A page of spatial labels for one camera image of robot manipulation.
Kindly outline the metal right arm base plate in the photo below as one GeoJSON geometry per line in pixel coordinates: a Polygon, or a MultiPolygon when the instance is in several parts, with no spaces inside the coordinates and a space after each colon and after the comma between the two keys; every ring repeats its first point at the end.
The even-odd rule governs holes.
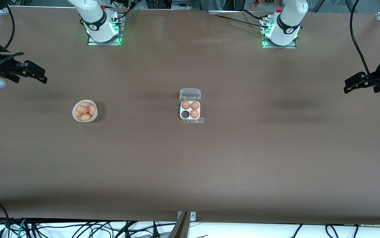
{"type": "Polygon", "coordinates": [[[84,21],[88,34],[88,45],[119,46],[122,44],[125,16],[117,12],[104,12],[104,22],[93,23],[84,21]]]}

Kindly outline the clear plastic egg carton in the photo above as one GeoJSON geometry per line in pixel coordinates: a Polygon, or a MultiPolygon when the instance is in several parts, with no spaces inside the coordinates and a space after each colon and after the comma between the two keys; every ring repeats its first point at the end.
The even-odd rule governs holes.
{"type": "Polygon", "coordinates": [[[200,103],[200,100],[202,99],[202,92],[201,90],[197,88],[182,88],[179,92],[179,104],[178,104],[178,116],[184,123],[197,123],[197,124],[203,124],[205,123],[205,118],[201,115],[201,109],[202,105],[200,103]],[[183,101],[188,101],[190,104],[193,101],[197,101],[200,104],[199,110],[199,118],[192,119],[190,117],[191,108],[189,110],[184,110],[181,108],[181,104],[183,101]]]}

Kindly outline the aluminium profile frame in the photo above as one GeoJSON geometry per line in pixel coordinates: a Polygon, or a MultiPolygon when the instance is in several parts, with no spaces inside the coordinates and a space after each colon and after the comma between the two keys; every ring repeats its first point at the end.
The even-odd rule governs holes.
{"type": "Polygon", "coordinates": [[[171,9],[172,0],[145,0],[148,9],[171,9]]]}

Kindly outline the white round bowl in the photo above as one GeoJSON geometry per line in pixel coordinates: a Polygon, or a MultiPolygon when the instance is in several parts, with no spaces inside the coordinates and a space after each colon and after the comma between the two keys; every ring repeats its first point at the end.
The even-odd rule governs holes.
{"type": "MultiPolygon", "coordinates": [[[[97,108],[96,103],[93,102],[93,101],[91,101],[91,100],[87,100],[87,99],[85,99],[85,100],[82,100],[82,101],[88,101],[90,104],[93,104],[93,105],[96,106],[96,108],[97,108]]],[[[74,108],[73,108],[73,110],[72,110],[72,116],[73,116],[73,118],[74,118],[77,122],[79,122],[79,123],[90,123],[90,122],[93,122],[93,121],[97,118],[97,116],[98,116],[98,113],[99,113],[98,108],[97,108],[96,114],[92,117],[92,119],[90,119],[90,120],[87,121],[87,122],[83,122],[83,121],[81,121],[80,117],[75,117],[75,116],[73,115],[74,111],[76,111],[77,107],[80,105],[80,102],[82,102],[82,101],[79,101],[79,102],[77,102],[77,103],[75,104],[75,106],[74,106],[74,108]]]]}

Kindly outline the metal table edge bracket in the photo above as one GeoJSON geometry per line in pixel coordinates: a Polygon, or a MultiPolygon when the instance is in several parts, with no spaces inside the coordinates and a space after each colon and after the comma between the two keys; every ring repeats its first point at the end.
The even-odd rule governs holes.
{"type": "MultiPolygon", "coordinates": [[[[182,213],[183,213],[183,211],[178,211],[178,213],[177,213],[177,220],[180,219],[182,213]]],[[[190,221],[191,222],[196,221],[196,219],[197,219],[197,217],[196,217],[196,211],[190,211],[188,213],[190,214],[190,221]]]]}

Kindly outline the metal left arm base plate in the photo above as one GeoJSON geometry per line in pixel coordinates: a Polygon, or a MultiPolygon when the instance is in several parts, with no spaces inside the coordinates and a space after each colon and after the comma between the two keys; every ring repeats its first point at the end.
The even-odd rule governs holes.
{"type": "Polygon", "coordinates": [[[277,18],[268,15],[259,20],[261,26],[262,47],[276,49],[296,49],[296,38],[300,26],[281,27],[277,18]]]}

